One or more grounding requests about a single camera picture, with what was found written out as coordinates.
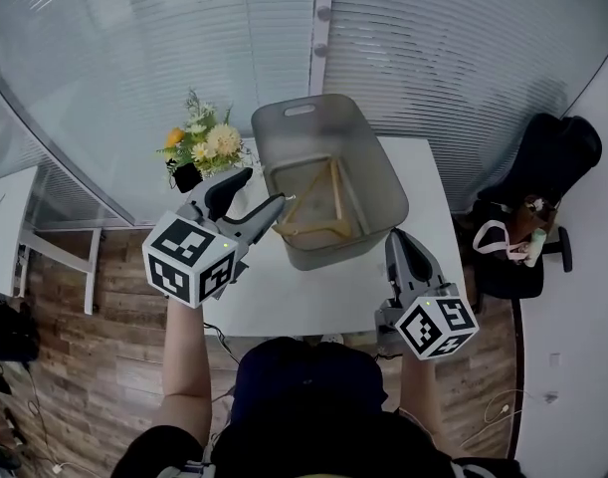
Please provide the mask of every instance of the orange flower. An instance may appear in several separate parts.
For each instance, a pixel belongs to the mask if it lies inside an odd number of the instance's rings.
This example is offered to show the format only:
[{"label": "orange flower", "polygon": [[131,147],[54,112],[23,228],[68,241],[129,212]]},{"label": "orange flower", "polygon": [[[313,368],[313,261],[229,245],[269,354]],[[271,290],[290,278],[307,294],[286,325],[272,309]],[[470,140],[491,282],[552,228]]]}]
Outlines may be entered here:
[{"label": "orange flower", "polygon": [[166,136],[166,145],[164,148],[172,147],[179,143],[184,137],[184,131],[179,127],[174,127]]}]

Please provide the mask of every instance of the wooden floor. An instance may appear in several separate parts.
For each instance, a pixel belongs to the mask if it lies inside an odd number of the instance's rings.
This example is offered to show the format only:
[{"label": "wooden floor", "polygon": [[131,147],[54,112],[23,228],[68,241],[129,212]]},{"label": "wooden floor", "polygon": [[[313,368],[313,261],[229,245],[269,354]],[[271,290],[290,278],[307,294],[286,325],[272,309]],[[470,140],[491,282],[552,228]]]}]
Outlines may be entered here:
[{"label": "wooden floor", "polygon": [[[53,477],[46,458],[73,462],[99,476],[108,476],[126,446],[149,426],[161,401],[166,302],[146,284],[140,249],[145,232],[104,235],[95,295],[97,312],[92,317],[83,314],[84,275],[32,255],[29,302],[39,323],[42,348],[31,370],[49,449],[40,418],[28,407],[28,401],[34,400],[28,374],[15,363],[5,364],[5,377],[14,394],[0,394],[0,442],[12,445],[1,415],[3,407],[8,406],[29,440],[23,451],[21,476]],[[87,254],[88,235],[61,233],[46,237],[80,256]],[[495,395],[515,388],[510,303],[490,301],[479,322],[479,334],[437,366],[446,426],[457,443],[486,426],[485,408]],[[241,357],[260,341],[234,338],[230,345]],[[345,341],[374,351],[372,334],[346,335]],[[233,385],[236,367],[217,340],[209,338],[208,346],[215,398]],[[392,410],[398,401],[400,359],[381,360],[380,364],[390,395],[385,407]],[[215,403],[213,434],[226,422],[230,400],[225,397]],[[488,418],[494,418],[505,403],[512,411],[511,392],[496,402]],[[507,454],[509,439],[510,420],[486,430],[466,448],[479,456],[502,457]],[[91,475],[68,466],[61,476]]]}]

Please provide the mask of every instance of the gray plastic bin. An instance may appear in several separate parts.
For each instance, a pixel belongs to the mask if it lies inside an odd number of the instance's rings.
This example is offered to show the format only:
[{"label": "gray plastic bin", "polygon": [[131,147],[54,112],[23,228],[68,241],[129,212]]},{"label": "gray plastic bin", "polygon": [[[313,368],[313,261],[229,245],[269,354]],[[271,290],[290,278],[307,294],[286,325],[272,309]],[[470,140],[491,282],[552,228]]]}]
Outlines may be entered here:
[{"label": "gray plastic bin", "polygon": [[[252,125],[269,193],[304,197],[297,222],[335,218],[332,177],[320,171],[331,159],[338,167],[338,192],[351,236],[324,230],[284,237],[297,269],[308,271],[366,253],[407,217],[401,183],[352,99],[332,94],[267,105],[253,114]],[[288,202],[278,223],[294,203]]]}]

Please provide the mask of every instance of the bin handle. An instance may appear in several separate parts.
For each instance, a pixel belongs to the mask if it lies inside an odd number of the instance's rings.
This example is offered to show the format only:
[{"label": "bin handle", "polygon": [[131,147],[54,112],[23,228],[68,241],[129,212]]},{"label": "bin handle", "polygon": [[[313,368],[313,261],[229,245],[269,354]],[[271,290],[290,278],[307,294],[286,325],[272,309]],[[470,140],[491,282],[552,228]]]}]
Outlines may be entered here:
[{"label": "bin handle", "polygon": [[297,107],[290,107],[284,110],[284,116],[294,117],[302,114],[310,114],[316,110],[315,105],[299,105]]}]

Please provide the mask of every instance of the glass wall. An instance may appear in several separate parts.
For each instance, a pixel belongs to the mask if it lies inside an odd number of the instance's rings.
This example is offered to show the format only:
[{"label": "glass wall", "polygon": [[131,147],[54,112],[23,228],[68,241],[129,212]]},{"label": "glass wall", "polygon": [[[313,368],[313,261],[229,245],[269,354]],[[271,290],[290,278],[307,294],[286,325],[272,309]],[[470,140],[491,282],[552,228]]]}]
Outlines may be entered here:
[{"label": "glass wall", "polygon": [[454,210],[564,113],[608,55],[608,0],[333,0],[324,89],[430,141]]},{"label": "glass wall", "polygon": [[33,227],[127,225],[50,158],[0,97],[0,177],[34,165],[38,165],[38,174],[26,218]]},{"label": "glass wall", "polygon": [[189,88],[250,134],[307,95],[313,0],[0,0],[0,78],[65,159],[136,222],[183,198],[161,156]]}]

